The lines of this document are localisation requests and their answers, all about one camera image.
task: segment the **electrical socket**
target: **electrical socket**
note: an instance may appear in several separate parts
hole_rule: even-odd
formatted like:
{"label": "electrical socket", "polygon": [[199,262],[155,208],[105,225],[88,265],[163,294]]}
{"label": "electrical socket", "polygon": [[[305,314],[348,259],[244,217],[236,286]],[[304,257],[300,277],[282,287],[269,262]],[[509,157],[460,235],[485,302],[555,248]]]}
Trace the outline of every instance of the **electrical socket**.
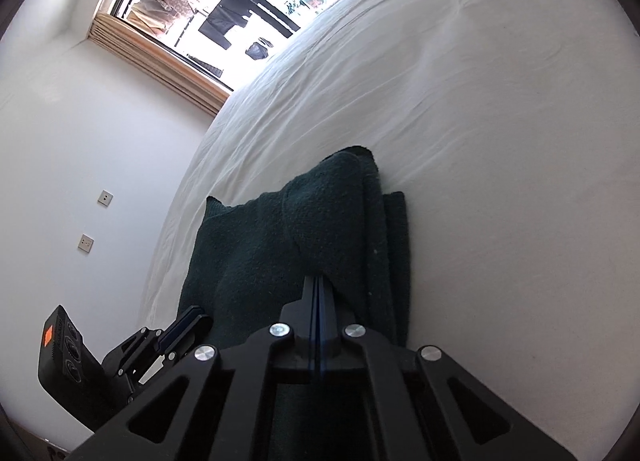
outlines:
{"label": "electrical socket", "polygon": [[82,251],[86,251],[87,253],[89,253],[91,251],[92,246],[94,246],[94,240],[88,235],[82,234],[78,248],[80,248]]}
{"label": "electrical socket", "polygon": [[100,194],[100,197],[98,197],[98,203],[103,204],[105,206],[109,206],[109,203],[111,203],[112,199],[113,199],[113,194],[109,194],[109,192],[107,192],[106,190],[103,190],[102,194]]}

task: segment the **bed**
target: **bed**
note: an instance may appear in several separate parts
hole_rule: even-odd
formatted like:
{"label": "bed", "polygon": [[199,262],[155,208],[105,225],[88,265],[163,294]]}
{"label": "bed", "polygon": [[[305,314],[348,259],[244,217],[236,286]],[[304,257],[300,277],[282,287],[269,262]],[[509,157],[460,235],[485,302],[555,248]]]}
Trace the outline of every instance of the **bed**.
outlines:
{"label": "bed", "polygon": [[441,346],[602,460],[640,401],[634,1],[337,1],[215,119],[140,324],[174,319],[207,196],[240,204],[363,145],[406,195],[409,347]]}

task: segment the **metal screw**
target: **metal screw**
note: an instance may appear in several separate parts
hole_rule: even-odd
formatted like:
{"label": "metal screw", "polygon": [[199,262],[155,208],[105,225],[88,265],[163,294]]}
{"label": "metal screw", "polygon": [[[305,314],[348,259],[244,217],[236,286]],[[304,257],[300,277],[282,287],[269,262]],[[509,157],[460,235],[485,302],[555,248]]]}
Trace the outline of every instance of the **metal screw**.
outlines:
{"label": "metal screw", "polygon": [[442,351],[436,346],[426,346],[420,351],[420,356],[428,362],[437,362],[442,358]]}
{"label": "metal screw", "polygon": [[273,336],[286,336],[291,331],[291,328],[287,324],[274,324],[269,328],[269,333]]}
{"label": "metal screw", "polygon": [[364,326],[360,324],[351,324],[344,328],[344,332],[351,338],[359,338],[367,332]]}
{"label": "metal screw", "polygon": [[211,346],[200,346],[193,355],[197,360],[200,360],[200,362],[206,362],[216,355],[216,349]]}

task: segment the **folded towel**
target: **folded towel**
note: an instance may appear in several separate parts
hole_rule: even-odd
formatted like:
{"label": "folded towel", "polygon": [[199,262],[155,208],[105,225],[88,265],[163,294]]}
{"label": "folded towel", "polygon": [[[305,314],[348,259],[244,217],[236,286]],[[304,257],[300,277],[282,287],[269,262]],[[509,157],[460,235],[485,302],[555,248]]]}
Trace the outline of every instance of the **folded towel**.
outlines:
{"label": "folded towel", "polygon": [[[238,345],[302,297],[306,275],[324,273],[358,323],[404,345],[408,242],[404,195],[383,196],[367,149],[344,149],[244,205],[209,197],[178,313],[202,306],[214,321],[204,343]],[[270,461],[366,461],[366,441],[352,387],[278,387]]]}

